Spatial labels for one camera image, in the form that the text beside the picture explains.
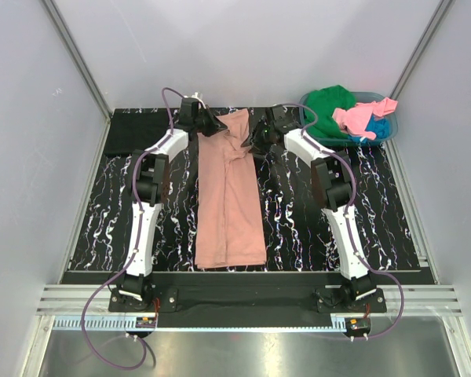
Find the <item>dusty pink t shirt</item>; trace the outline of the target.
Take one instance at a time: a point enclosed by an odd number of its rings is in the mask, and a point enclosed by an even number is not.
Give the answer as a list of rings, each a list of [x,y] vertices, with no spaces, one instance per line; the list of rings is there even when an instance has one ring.
[[[247,109],[219,116],[228,129],[199,135],[198,221],[195,266],[216,269],[267,260]]]

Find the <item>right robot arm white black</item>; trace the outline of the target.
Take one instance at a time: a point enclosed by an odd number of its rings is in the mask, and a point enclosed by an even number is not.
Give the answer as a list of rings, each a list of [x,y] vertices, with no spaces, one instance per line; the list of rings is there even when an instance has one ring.
[[[294,153],[309,166],[312,196],[326,215],[337,245],[344,282],[328,298],[318,294],[319,301],[332,309],[341,304],[353,312],[362,309],[376,292],[376,285],[357,234],[356,183],[349,155],[320,144],[281,104],[266,108],[242,143],[257,155],[265,154],[273,145]]]

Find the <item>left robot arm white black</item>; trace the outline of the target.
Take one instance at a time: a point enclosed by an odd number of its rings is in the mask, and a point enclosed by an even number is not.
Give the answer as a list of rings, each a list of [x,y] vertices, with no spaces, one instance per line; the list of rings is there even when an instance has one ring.
[[[181,99],[176,125],[171,124],[153,146],[132,154],[132,228],[126,261],[115,280],[116,302],[128,302],[138,311],[152,305],[152,246],[155,225],[168,194],[170,163],[188,147],[195,134],[211,137],[227,129],[202,95],[194,93]]]

